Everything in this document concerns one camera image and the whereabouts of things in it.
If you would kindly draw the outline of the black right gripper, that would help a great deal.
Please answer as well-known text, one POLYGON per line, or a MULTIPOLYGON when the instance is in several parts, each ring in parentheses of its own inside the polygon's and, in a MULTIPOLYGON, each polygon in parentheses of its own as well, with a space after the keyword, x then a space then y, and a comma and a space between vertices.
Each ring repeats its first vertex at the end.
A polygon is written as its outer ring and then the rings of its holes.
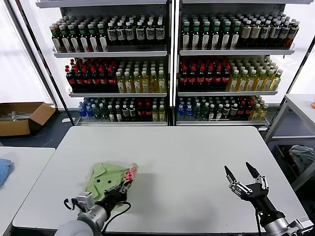
POLYGON ((253 205, 255 210, 259 213, 260 224, 269 224, 280 218, 284 218, 284 213, 276 210, 267 196, 269 185, 266 177, 261 175, 249 162, 246 162, 246 167, 255 180, 255 183, 261 185, 262 190, 259 190, 257 187, 252 190, 246 187, 236 180, 235 176, 227 166, 224 166, 231 191, 237 196, 242 196, 242 200, 248 201, 253 205))

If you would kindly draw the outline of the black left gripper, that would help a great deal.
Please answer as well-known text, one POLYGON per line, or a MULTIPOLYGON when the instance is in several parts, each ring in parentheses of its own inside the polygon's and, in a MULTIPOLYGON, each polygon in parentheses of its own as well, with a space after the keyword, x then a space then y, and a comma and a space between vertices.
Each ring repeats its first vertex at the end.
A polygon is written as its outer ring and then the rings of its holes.
POLYGON ((130 189, 132 180, 121 182, 118 186, 104 191, 104 198, 100 204, 105 209, 114 209, 117 205, 127 200, 127 191, 130 189))

